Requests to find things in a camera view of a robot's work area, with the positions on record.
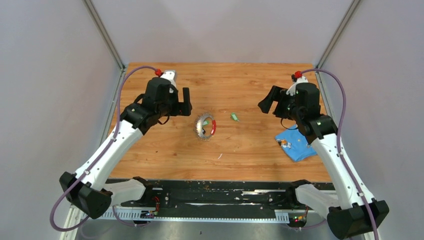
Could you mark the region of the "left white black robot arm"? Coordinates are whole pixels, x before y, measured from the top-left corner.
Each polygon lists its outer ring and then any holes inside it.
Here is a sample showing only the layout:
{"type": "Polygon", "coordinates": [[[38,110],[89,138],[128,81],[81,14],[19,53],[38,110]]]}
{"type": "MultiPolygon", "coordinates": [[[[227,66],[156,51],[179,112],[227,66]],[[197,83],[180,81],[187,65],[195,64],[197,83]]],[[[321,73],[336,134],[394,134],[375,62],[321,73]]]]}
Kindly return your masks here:
{"type": "Polygon", "coordinates": [[[101,217],[110,207],[128,201],[149,206],[153,193],[141,177],[107,183],[126,152],[162,117],[190,116],[193,109],[190,89],[182,88],[183,101],[172,80],[154,77],[145,93],[124,108],[116,125],[100,148],[74,173],[64,172],[59,182],[66,199],[91,219],[101,217]]]}

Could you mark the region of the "green tagged key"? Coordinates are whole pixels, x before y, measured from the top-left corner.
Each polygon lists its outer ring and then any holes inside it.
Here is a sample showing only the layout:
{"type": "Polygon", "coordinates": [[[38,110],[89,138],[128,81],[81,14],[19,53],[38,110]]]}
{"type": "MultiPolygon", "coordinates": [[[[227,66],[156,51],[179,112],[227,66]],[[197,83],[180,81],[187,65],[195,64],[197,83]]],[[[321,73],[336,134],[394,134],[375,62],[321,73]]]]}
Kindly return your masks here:
{"type": "Polygon", "coordinates": [[[232,120],[234,120],[236,122],[239,122],[240,121],[239,118],[237,117],[236,113],[234,113],[234,112],[232,112],[230,114],[230,117],[231,117],[232,120]]]}

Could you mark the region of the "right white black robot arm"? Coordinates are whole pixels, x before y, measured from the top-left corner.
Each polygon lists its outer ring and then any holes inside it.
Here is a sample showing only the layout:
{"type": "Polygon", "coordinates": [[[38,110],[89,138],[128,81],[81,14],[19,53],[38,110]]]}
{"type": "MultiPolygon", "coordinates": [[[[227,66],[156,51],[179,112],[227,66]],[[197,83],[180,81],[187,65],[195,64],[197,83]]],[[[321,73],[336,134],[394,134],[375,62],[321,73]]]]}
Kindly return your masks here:
{"type": "Polygon", "coordinates": [[[312,208],[340,240],[366,233],[373,233],[378,239],[378,227],[388,215],[389,206],[385,200],[377,200],[356,173],[342,147],[334,120],[321,112],[317,86],[308,82],[289,89],[274,85],[258,107],[267,114],[273,102],[277,103],[273,115],[295,121],[307,143],[317,152],[337,194],[332,197],[307,180],[297,180],[285,195],[286,204],[292,209],[301,205],[312,208]]]}

